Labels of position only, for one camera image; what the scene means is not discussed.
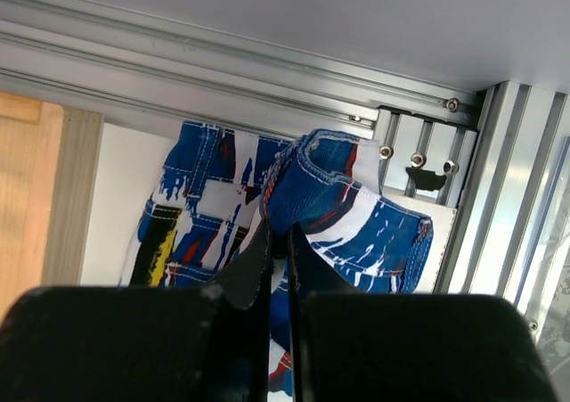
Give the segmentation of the blue patterned trousers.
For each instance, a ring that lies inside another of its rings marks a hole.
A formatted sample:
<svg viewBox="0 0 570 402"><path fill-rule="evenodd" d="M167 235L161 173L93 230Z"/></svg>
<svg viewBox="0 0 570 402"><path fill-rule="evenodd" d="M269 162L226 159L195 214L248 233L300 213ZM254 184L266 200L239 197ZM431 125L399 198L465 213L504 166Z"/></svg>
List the blue patterned trousers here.
<svg viewBox="0 0 570 402"><path fill-rule="evenodd" d="M250 244L261 223L285 242L299 227L312 250L370 294L414 291L433 240L429 217L384 197L374 143L316 130L286 144L183 124L129 244L123 282L193 288ZM293 386L289 280L270 292L268 377Z"/></svg>

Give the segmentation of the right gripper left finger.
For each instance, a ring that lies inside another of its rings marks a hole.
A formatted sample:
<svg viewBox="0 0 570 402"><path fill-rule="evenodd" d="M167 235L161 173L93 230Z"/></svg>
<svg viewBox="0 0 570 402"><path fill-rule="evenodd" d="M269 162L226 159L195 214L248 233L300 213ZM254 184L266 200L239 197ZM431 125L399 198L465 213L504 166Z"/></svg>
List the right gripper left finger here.
<svg viewBox="0 0 570 402"><path fill-rule="evenodd" d="M193 288L38 287L1 325L4 401L264 401L272 235Z"/></svg>

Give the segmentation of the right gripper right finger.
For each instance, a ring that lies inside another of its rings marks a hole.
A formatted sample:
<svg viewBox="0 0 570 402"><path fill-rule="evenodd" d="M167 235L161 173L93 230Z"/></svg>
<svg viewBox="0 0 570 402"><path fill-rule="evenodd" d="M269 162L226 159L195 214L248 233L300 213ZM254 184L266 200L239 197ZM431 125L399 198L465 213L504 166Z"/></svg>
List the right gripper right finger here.
<svg viewBox="0 0 570 402"><path fill-rule="evenodd" d="M297 401L553 401L525 320L480 295L370 294L289 234Z"/></svg>

